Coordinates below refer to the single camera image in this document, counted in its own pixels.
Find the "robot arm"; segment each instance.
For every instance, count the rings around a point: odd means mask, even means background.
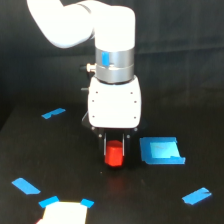
[[[123,51],[134,47],[135,15],[122,6],[87,0],[63,6],[60,0],[27,0],[45,37],[56,47],[69,48],[94,37],[97,48]]]
[[[107,161],[110,143],[104,129],[124,129],[123,149],[119,148],[122,157],[141,117],[141,92],[134,75],[134,12],[94,0],[68,6],[60,0],[27,0],[27,4],[42,33],[56,47],[73,47],[95,37],[96,64],[87,66],[95,75],[88,88],[88,113],[83,124],[99,137],[106,163],[114,165]]]

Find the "black surface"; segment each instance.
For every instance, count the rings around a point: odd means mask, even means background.
[[[1,224],[35,223],[38,202],[95,202],[87,224],[223,223],[224,110],[157,109],[143,106],[149,128],[132,139],[131,159],[122,169],[103,162],[95,135],[81,125],[86,107],[76,105],[48,120],[52,107],[17,107],[0,133]],[[177,137],[185,165],[141,162],[139,137]],[[27,196],[11,182],[25,178],[39,195]],[[212,197],[196,206],[182,197],[206,187]]]

